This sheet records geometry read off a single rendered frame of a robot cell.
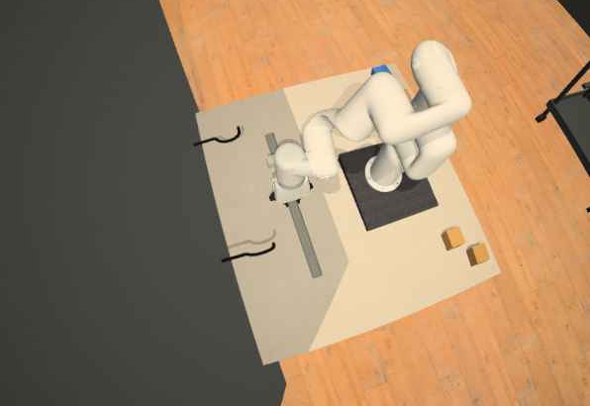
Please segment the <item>orange cardboard box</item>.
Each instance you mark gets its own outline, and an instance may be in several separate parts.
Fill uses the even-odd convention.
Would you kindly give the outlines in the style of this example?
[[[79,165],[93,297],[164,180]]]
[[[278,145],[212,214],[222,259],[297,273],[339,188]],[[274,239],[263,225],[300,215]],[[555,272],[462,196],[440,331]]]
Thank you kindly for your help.
[[[442,234],[442,240],[446,251],[458,248],[465,243],[465,239],[459,227],[444,232]]]
[[[470,248],[466,251],[466,253],[471,266],[477,265],[490,259],[485,243]]]

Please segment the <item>small blue block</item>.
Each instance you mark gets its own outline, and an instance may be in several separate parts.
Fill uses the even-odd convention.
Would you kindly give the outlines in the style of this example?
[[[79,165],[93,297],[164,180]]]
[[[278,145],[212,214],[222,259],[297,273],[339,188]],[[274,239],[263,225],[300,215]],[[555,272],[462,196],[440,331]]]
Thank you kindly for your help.
[[[381,71],[385,71],[385,72],[389,72],[389,73],[391,73],[391,71],[390,71],[390,70],[389,70],[389,68],[386,66],[386,64],[383,64],[383,65],[379,65],[379,66],[376,66],[376,67],[372,67],[372,70],[371,70],[371,75],[373,75],[373,73],[376,73],[376,72],[381,72]],[[392,73],[391,73],[391,74],[392,74]],[[393,75],[393,74],[392,74],[392,75]],[[393,75],[393,76],[394,76],[394,75]]]

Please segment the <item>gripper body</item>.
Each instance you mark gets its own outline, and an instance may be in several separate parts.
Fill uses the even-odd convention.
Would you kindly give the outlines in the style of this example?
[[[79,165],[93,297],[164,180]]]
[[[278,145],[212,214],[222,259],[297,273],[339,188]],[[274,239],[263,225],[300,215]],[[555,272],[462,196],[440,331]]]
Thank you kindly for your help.
[[[306,197],[311,192],[309,177],[305,177],[305,180],[299,189],[297,188],[294,190],[287,190],[278,185],[277,182],[272,183],[272,189],[274,191],[275,200],[278,204],[283,204]]]

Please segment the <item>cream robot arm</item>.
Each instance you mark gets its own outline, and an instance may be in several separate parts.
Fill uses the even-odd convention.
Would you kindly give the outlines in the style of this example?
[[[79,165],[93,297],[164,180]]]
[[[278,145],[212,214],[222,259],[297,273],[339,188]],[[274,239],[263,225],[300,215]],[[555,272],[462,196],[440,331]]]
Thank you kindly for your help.
[[[353,142],[364,141],[376,130],[384,145],[368,161],[364,174],[378,191],[397,188],[403,172],[414,180],[435,172],[456,149],[450,125],[467,116],[471,98],[451,52],[439,42],[420,42],[412,52],[411,69],[420,88],[412,102],[396,77],[384,71],[374,73],[341,108],[321,111],[308,122],[302,133],[304,149],[284,143],[266,157],[268,167],[275,167],[272,183],[294,190],[305,177],[336,176],[334,128]]]

